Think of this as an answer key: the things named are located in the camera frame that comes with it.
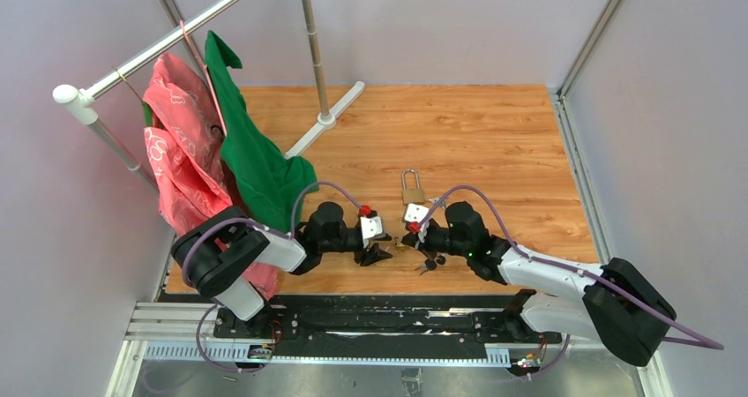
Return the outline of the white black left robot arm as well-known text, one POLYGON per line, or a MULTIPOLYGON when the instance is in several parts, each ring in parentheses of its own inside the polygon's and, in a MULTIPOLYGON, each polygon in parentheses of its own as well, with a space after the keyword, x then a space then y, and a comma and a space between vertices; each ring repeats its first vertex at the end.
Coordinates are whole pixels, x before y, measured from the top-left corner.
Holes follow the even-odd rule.
POLYGON ((317 267, 326 253, 350 252, 361 267, 392 257, 379 245, 391 238, 382 219, 367 206, 359 214, 350 228, 342 207, 326 201, 287 236, 231 206, 178 238, 170 255, 188 286, 230 310, 239 330, 258 338, 268 331, 270 314, 259 288, 243 276, 251 266, 263 264, 302 275, 317 267))

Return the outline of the black-headed key bunch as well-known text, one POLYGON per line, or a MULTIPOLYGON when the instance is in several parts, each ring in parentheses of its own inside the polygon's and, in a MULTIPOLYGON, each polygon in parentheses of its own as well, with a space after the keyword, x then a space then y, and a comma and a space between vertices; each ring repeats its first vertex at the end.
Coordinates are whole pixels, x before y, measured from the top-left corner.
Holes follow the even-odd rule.
POLYGON ((415 269, 415 271, 418 272, 419 275, 423 275, 425 273, 438 269, 440 266, 443 266, 445 262, 445 256, 437 255, 435 258, 425 259, 424 262, 415 269))

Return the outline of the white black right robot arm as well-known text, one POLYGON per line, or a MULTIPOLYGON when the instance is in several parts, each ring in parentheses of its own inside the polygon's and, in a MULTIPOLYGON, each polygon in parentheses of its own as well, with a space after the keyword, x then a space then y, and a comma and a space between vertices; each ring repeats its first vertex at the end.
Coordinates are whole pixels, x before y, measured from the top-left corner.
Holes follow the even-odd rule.
POLYGON ((629 261, 571 262, 511 245, 485 227, 468 203, 445 210, 446 224, 429 220, 427 208, 406 209, 402 242, 427 253, 460 256, 479 278, 521 288, 504 310, 504 329, 514 341, 536 333, 563 333, 599 341, 620 360, 643 367, 664 341, 677 314, 629 261))

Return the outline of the large brass padlock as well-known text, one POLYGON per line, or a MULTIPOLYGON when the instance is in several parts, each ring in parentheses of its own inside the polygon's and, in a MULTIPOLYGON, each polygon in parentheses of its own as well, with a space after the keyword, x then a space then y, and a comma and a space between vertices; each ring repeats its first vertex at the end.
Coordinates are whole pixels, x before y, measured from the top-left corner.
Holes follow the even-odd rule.
POLYGON ((426 203, 424 189, 418 173, 414 169, 406 169, 401 173, 401 199, 404 206, 409 204, 423 205, 426 203))

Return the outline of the small brass padlock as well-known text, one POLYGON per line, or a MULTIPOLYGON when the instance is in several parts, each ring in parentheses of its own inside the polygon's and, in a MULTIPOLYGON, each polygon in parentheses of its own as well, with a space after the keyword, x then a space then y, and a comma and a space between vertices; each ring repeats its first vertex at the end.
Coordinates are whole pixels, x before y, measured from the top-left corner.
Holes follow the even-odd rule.
POLYGON ((396 237, 396 238, 395 238, 395 239, 393 240, 393 244, 394 244, 394 248, 395 248, 395 250, 396 250, 396 251, 398 251, 398 252, 404 252, 404 251, 406 251, 406 250, 408 249, 408 246, 407 246, 407 245, 405 245, 405 244, 404 244, 404 243, 403 243, 403 242, 401 241, 401 239, 400 239, 399 237, 396 237))

